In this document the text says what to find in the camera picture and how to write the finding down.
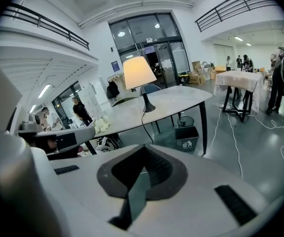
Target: black chair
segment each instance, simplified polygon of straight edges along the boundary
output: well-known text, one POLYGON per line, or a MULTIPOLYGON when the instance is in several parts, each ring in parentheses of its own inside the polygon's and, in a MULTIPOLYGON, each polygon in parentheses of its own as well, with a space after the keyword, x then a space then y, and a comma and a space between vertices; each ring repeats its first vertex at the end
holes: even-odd
MULTIPOLYGON (((143 88, 144 88, 144 91, 146 92, 146 94, 151 94, 153 92, 162 90, 160 87, 156 86, 153 83, 146 84, 146 85, 143 86, 143 88)), ((172 124, 174 126, 173 116, 171 116, 171 120, 172 120, 172 124)), ((155 124, 156 124, 158 132, 161 133, 160 128, 158 127, 157 121, 155 121, 155 124)))

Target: man in black clothes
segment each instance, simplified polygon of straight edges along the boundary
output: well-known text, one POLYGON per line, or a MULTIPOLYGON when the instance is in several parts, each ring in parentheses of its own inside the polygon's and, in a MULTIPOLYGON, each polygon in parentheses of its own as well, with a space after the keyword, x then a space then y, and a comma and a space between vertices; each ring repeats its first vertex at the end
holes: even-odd
POLYGON ((237 68, 242 70, 243 63, 242 63, 242 59, 241 59, 241 56, 240 56, 240 55, 239 55, 239 57, 236 59, 236 63, 237 63, 237 68))
POLYGON ((249 59, 249 57, 246 54, 244 54, 243 57, 244 57, 244 61, 243 61, 242 71, 253 73, 254 63, 252 59, 249 59))
POLYGON ((77 98, 76 97, 73 97, 72 98, 72 101, 74 103, 74 106, 73 106, 73 111, 75 113, 75 115, 81 120, 84 122, 84 124, 86 126, 89 126, 89 124, 91 122, 93 122, 92 118, 88 115, 86 109, 85 109, 85 106, 81 103, 81 102, 78 102, 77 98))

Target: black railing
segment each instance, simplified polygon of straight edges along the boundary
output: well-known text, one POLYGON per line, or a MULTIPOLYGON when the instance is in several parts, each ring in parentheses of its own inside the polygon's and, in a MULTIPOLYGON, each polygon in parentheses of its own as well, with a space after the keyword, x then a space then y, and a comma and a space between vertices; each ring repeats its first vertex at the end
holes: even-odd
POLYGON ((275 0, 226 0, 198 18, 195 23, 202 32, 238 14, 274 5, 278 5, 275 0))
POLYGON ((61 26, 60 24, 54 22, 51 19, 42 16, 41 14, 30 10, 24 6, 21 6, 16 3, 10 3, 10 5, 5 9, 2 16, 17 18, 31 24, 36 25, 37 27, 42 27, 48 29, 54 33, 62 35, 66 37, 70 41, 73 41, 89 50, 88 42, 82 39, 80 36, 76 35, 75 33, 71 32, 69 29, 61 26))

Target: white table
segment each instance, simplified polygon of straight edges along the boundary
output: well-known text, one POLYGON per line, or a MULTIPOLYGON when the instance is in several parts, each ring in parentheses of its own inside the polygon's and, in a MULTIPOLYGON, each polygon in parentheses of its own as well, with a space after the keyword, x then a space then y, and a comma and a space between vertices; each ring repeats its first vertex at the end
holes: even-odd
POLYGON ((244 122, 245 114, 250 113, 251 109, 258 113, 259 111, 259 102, 261 96, 261 90, 263 88, 263 76, 257 73, 243 72, 243 71, 227 71, 222 74, 216 75, 214 94, 224 91, 227 89, 227 94, 225 98, 225 104, 223 107, 224 113, 235 113, 240 118, 241 122, 244 122), (229 99, 229 94, 231 87, 235 87, 234 98, 232 105, 236 109, 235 111, 226 110, 226 105, 229 99), (238 88, 245 89, 245 103, 244 108, 239 110, 234 105, 235 96, 238 91, 238 88), (247 103, 249 100, 249 109, 247 111, 247 103))
MULTIPOLYGON (((187 86, 174 86, 148 94, 148 98, 156 109, 145 113, 143 123, 148 124, 199 105, 203 130, 204 154, 207 150, 207 117, 205 101, 212 94, 187 86)), ((106 132, 97 133, 95 138, 130 130, 142 125, 144 100, 142 97, 131 99, 120 105, 105 110, 112 124, 106 132)))

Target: table with white cloth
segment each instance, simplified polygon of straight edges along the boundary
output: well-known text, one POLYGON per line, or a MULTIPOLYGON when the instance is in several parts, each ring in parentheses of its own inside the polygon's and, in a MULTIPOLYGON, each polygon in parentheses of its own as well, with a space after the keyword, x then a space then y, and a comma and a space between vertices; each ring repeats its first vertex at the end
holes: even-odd
POLYGON ((214 95, 216 95, 218 92, 227 90, 222 112, 235 113, 243 123, 246 113, 250 113, 251 110, 254 110, 255 112, 258 113, 260 96, 263 85, 264 85, 263 76, 261 74, 249 73, 244 71, 233 71, 233 70, 227 71, 216 75, 214 95), (232 105, 235 108, 235 110, 226 109, 226 105, 228 103, 229 95, 231 92, 231 87, 235 87, 234 98, 232 102, 232 105), (238 93, 239 88, 246 90, 244 96, 245 102, 242 110, 239 110, 234 104, 236 93, 238 93))

